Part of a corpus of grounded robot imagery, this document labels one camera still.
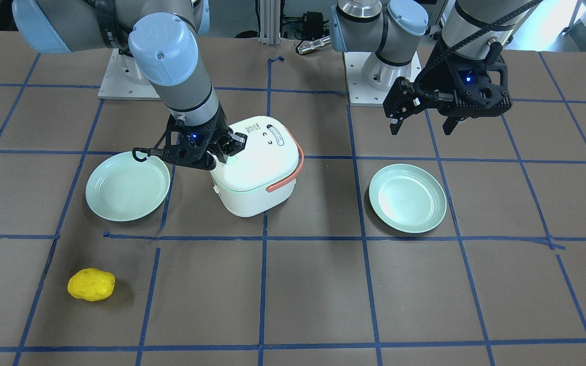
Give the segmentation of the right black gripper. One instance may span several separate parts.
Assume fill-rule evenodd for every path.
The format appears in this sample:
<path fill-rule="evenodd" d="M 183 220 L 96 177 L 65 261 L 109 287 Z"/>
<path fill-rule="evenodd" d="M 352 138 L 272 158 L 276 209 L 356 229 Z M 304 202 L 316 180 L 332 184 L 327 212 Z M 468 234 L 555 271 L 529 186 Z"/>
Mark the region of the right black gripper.
<path fill-rule="evenodd" d="M 168 164 L 201 170 L 216 167 L 216 158 L 226 162 L 246 148 L 247 135 L 229 132 L 225 114 L 215 114 L 208 122 L 195 127 L 170 116 L 167 140 L 160 159 Z"/>

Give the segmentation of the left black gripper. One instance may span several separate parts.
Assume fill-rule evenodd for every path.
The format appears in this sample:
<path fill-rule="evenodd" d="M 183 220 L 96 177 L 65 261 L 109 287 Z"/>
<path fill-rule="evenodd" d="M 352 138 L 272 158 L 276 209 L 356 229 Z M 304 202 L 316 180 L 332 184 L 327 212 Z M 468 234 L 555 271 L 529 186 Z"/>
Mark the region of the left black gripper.
<path fill-rule="evenodd" d="M 459 118 L 495 117 L 509 111 L 512 98 L 508 90 L 508 69 L 502 58 L 502 44 L 484 46 L 482 59 L 471 59 L 453 52 L 440 63 L 435 61 L 450 48 L 438 42 L 415 84 L 398 77 L 386 95 L 382 106 L 391 119 L 389 130 L 397 135 L 405 118 L 425 109 L 437 109 L 446 116 L 445 135 L 451 135 Z"/>

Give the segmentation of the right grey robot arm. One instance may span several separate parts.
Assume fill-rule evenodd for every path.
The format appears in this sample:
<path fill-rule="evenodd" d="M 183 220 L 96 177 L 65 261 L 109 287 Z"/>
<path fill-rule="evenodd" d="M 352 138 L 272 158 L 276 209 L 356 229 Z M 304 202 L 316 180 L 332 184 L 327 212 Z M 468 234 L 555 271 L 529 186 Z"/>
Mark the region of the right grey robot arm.
<path fill-rule="evenodd" d="M 209 30 L 207 1 L 13 1 L 12 14 L 31 48 L 59 54 L 118 49 L 135 61 L 170 111 L 153 148 L 137 147 L 138 162 L 163 162 L 211 171 L 246 148 L 235 132 L 198 52 Z"/>

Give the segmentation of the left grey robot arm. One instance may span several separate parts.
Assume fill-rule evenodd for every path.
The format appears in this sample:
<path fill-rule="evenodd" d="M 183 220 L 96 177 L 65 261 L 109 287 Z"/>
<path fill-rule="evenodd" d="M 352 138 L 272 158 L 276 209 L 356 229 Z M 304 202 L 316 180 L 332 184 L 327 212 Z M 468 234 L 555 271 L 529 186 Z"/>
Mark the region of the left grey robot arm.
<path fill-rule="evenodd" d="M 329 21 L 332 48 L 367 52 L 368 83 L 387 93 L 382 102 L 397 135 L 405 119 L 427 109 L 446 118 L 450 135 L 468 118 L 498 117 L 512 107 L 502 51 L 537 1 L 456 1 L 414 80 L 411 67 L 429 26 L 415 1 L 337 1 Z"/>

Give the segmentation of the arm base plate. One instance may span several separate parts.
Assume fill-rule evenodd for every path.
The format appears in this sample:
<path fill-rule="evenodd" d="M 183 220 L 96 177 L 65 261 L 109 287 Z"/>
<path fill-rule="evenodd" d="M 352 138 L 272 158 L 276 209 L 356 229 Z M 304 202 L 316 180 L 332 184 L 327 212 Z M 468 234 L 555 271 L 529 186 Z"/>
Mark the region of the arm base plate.
<path fill-rule="evenodd" d="M 343 58 L 351 106 L 380 107 L 395 79 L 414 81 L 421 71 L 417 53 L 402 67 L 383 63 L 373 52 L 346 52 Z"/>
<path fill-rule="evenodd" d="M 98 92 L 102 100 L 160 101 L 135 58 L 113 49 Z"/>

